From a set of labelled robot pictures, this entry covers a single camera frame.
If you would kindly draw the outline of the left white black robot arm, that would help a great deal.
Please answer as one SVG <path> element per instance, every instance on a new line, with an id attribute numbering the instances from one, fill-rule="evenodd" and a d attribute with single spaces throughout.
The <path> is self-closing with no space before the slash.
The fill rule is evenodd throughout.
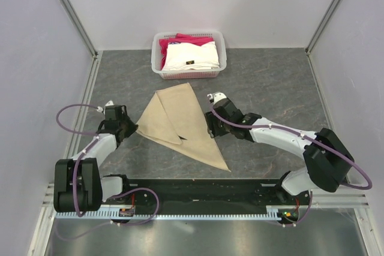
<path id="1" fill-rule="evenodd" d="M 116 174 L 101 177 L 99 167 L 104 160 L 138 128 L 127 113 L 127 106 L 109 101 L 96 109 L 104 115 L 96 132 L 89 132 L 92 140 L 79 153 L 55 164 L 53 205 L 57 212 L 74 212 L 83 217 L 86 212 L 97 211 L 109 197 L 125 204 L 132 190 L 125 176 Z"/>

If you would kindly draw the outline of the beige cloth napkin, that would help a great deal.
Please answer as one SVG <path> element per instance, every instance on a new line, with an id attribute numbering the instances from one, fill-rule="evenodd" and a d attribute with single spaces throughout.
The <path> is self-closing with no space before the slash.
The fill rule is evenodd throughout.
<path id="1" fill-rule="evenodd" d="M 137 124 L 137 133 L 149 140 L 201 163 L 230 170 L 208 133 L 204 114 L 189 83 L 156 91 Z"/>

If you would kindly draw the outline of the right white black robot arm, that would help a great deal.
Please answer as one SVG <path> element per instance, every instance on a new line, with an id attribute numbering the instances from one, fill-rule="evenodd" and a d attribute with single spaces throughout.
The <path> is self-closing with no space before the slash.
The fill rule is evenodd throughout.
<path id="1" fill-rule="evenodd" d="M 277 147 L 304 160 L 303 168 L 288 171 L 277 183 L 274 194 L 279 203 L 289 204 L 313 188 L 335 192 L 346 180 L 354 160 L 332 130 L 303 131 L 255 113 L 243 114 L 221 92 L 209 94 L 208 99 L 211 111 L 205 113 L 205 119 L 211 137 L 231 134 L 240 140 Z"/>

